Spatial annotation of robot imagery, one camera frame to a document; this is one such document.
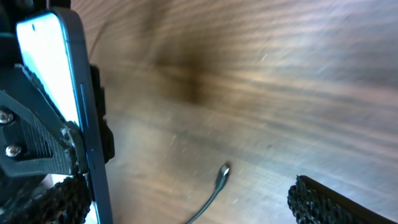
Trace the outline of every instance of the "wood grain surface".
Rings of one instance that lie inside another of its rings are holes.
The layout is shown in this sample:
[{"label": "wood grain surface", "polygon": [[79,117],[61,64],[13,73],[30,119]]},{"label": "wood grain surface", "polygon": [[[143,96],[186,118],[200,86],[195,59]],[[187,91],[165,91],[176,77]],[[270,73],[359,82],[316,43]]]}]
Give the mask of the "wood grain surface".
[{"label": "wood grain surface", "polygon": [[106,87],[115,223],[295,223],[307,175],[398,222],[398,1],[73,1]]}]

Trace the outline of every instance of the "phone frame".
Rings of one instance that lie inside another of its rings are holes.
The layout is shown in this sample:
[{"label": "phone frame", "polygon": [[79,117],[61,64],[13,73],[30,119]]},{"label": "phone frame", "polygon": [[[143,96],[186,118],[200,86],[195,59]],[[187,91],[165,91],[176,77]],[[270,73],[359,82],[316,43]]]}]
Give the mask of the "phone frame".
[{"label": "phone frame", "polygon": [[88,186],[94,197],[98,223],[112,224],[111,201],[83,25],[75,11],[60,7],[50,8],[34,17],[47,13],[55,14],[62,28],[89,169]]}]

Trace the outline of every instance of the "cable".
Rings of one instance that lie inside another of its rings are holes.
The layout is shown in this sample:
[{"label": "cable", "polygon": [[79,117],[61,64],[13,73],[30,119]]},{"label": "cable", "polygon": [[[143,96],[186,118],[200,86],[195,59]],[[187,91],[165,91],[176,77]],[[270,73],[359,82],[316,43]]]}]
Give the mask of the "cable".
[{"label": "cable", "polygon": [[224,188],[229,177],[229,171],[230,171],[229,164],[225,163],[218,172],[213,194],[207,200],[207,202],[202,206],[202,208],[194,216],[192,216],[192,218],[189,219],[185,224],[192,224],[210,206],[210,204],[214,201],[218,193]]}]

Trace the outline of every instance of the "silver bolt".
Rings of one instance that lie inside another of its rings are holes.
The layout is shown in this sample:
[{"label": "silver bolt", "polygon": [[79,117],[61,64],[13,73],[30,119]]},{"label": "silver bolt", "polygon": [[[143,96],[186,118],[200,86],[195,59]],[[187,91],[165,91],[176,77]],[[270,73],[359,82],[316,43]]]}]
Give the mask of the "silver bolt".
[{"label": "silver bolt", "polygon": [[3,110],[0,110],[0,124],[8,124],[14,119],[12,113],[7,113]]},{"label": "silver bolt", "polygon": [[16,157],[22,152],[22,148],[17,145],[10,145],[6,148],[6,156]]}]

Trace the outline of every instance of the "screw head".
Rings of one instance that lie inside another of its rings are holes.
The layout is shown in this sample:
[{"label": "screw head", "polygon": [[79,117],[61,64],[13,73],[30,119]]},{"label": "screw head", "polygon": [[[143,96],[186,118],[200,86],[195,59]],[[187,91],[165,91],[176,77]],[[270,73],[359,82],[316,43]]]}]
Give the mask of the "screw head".
[{"label": "screw head", "polygon": [[12,113],[5,112],[4,110],[0,110],[0,124],[8,124],[11,123],[14,119]]},{"label": "screw head", "polygon": [[16,157],[21,154],[22,148],[17,145],[10,145],[6,148],[6,156],[8,157]]}]

